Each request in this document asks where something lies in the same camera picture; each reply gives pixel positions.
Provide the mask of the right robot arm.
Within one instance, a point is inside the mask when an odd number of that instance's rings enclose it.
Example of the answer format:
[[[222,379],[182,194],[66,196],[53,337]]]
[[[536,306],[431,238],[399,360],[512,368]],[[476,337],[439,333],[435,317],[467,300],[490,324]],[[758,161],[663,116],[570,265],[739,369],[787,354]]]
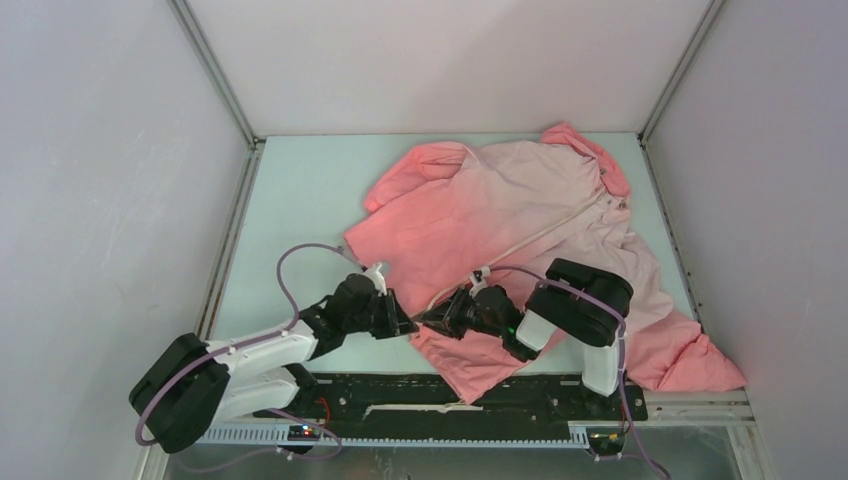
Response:
[[[519,308],[493,272],[517,271],[536,280]],[[473,271],[469,280],[440,304],[425,311],[422,326],[455,340],[470,332],[497,339],[501,349],[522,363],[536,359],[557,333],[580,344],[583,355],[581,402],[585,411],[606,418],[622,403],[625,373],[625,319],[633,288],[605,270],[556,258],[544,276],[524,267],[495,266]]]

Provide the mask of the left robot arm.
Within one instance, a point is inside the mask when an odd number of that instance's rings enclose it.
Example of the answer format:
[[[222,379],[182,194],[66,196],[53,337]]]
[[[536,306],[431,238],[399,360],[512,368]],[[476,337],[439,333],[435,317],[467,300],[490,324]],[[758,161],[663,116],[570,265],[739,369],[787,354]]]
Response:
[[[173,454],[236,417],[269,409],[304,416],[316,403],[306,362],[339,349],[351,334],[384,340],[417,330],[394,290],[363,272],[348,275],[295,320],[256,334],[227,341],[183,334],[130,391],[136,440]]]

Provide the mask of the pink zip-up jacket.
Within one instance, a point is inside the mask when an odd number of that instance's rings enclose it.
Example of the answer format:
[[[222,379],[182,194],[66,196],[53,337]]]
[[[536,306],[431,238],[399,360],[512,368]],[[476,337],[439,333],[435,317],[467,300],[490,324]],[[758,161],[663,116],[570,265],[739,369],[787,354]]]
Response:
[[[536,141],[412,147],[368,191],[366,216],[344,241],[361,263],[387,263],[387,283],[410,315],[482,267],[517,304],[558,258],[615,273],[634,290],[625,362],[635,383],[664,392],[744,387],[739,368],[666,291],[630,200],[615,158],[563,123]]]

